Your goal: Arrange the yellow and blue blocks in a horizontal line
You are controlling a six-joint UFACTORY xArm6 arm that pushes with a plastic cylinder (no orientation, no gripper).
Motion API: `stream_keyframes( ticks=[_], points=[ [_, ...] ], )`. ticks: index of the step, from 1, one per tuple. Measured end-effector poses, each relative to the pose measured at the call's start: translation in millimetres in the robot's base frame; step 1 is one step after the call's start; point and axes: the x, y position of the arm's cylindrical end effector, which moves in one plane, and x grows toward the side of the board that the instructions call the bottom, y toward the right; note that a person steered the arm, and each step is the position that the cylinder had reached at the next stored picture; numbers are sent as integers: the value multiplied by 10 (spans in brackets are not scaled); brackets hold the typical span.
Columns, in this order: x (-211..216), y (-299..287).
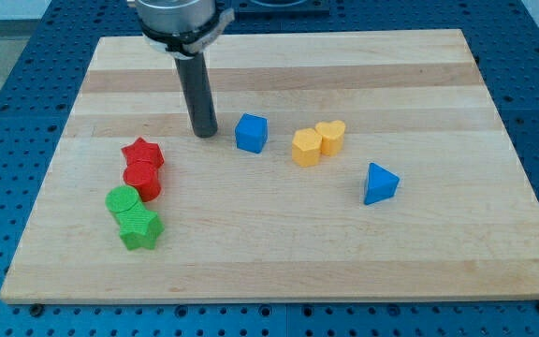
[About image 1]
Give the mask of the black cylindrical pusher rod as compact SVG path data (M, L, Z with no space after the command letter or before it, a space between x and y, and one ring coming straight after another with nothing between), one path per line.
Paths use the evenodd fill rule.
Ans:
M175 65L194 134L203 139L214 136L218 124L204 55L176 59Z

